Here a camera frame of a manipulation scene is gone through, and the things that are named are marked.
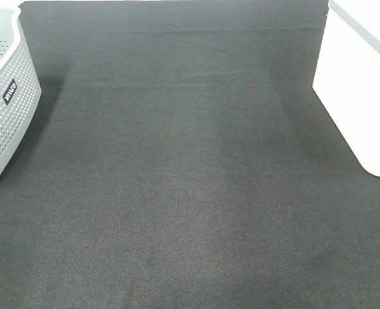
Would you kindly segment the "black fabric table mat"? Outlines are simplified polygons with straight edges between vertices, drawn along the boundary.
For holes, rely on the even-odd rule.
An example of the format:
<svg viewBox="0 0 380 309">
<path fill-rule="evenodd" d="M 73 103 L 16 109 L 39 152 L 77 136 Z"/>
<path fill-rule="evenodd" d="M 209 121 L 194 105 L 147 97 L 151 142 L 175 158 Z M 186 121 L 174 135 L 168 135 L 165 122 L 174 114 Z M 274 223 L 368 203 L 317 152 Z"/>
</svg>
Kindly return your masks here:
<svg viewBox="0 0 380 309">
<path fill-rule="evenodd" d="M 380 178 L 312 89 L 326 1 L 34 1 L 0 308 L 380 308 Z"/>
</svg>

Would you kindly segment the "white plastic bin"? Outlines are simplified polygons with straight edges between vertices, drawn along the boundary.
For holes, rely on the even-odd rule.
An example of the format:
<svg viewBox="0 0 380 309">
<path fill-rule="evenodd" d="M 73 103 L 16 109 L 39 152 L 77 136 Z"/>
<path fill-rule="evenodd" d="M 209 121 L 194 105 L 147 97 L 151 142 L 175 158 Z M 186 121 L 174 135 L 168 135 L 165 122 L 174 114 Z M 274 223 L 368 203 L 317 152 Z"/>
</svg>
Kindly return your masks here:
<svg viewBox="0 0 380 309">
<path fill-rule="evenodd" d="M 329 1 L 313 89 L 361 167 L 380 177 L 380 1 Z"/>
</svg>

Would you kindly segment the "grey perforated laundry basket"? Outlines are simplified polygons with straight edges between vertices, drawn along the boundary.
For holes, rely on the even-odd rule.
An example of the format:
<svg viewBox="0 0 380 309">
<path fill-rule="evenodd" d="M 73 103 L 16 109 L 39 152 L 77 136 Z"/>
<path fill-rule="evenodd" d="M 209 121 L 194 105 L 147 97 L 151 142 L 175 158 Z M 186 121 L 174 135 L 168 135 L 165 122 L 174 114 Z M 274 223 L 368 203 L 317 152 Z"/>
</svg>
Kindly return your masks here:
<svg viewBox="0 0 380 309">
<path fill-rule="evenodd" d="M 0 6 L 0 175 L 21 143 L 41 97 L 20 14 L 17 6 Z"/>
</svg>

